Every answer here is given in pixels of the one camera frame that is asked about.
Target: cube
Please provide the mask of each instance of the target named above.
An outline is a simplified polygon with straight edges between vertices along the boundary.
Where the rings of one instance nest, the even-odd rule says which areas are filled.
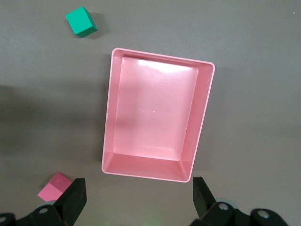
[[[71,183],[72,182],[61,173],[56,173],[55,176],[40,191],[38,197],[46,202],[57,200],[66,191]]]
[[[77,36],[85,37],[97,31],[90,13],[82,6],[68,13],[66,18]]]

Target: pink tray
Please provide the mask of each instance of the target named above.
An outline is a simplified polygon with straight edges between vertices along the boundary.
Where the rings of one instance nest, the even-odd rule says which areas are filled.
[[[103,172],[189,181],[213,74],[210,62],[114,49]]]

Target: green cube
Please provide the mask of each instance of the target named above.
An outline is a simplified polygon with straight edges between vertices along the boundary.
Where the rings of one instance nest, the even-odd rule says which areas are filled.
[[[68,13],[66,18],[73,32],[80,37],[85,37],[97,31],[90,13],[83,6]]]

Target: gray table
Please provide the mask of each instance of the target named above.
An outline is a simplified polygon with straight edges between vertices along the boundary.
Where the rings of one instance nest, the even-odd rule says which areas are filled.
[[[85,6],[99,31],[78,38]],[[245,213],[289,225],[301,209],[301,1],[0,1],[0,212],[42,203],[56,172],[85,177],[76,226],[187,226],[186,184],[101,171],[115,47],[211,61],[212,92],[193,176]]]

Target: pink plastic bin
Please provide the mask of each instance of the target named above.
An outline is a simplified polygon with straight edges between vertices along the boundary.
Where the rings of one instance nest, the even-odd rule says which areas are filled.
[[[210,62],[114,49],[103,172],[188,182],[213,74]]]

